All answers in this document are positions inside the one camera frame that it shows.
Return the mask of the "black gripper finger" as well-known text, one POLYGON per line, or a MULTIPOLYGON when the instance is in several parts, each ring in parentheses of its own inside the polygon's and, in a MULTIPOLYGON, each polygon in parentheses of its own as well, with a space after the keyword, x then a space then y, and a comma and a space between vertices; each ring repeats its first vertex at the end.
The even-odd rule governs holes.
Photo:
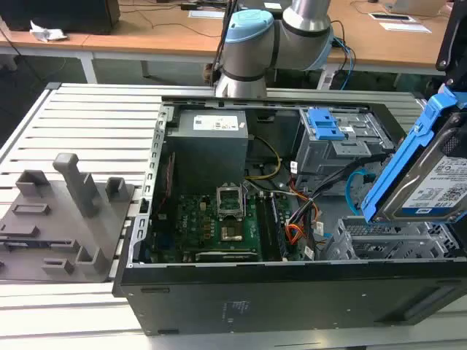
POLYGON ((436 69, 449 88, 466 87, 466 1, 454 1, 441 43, 436 69))

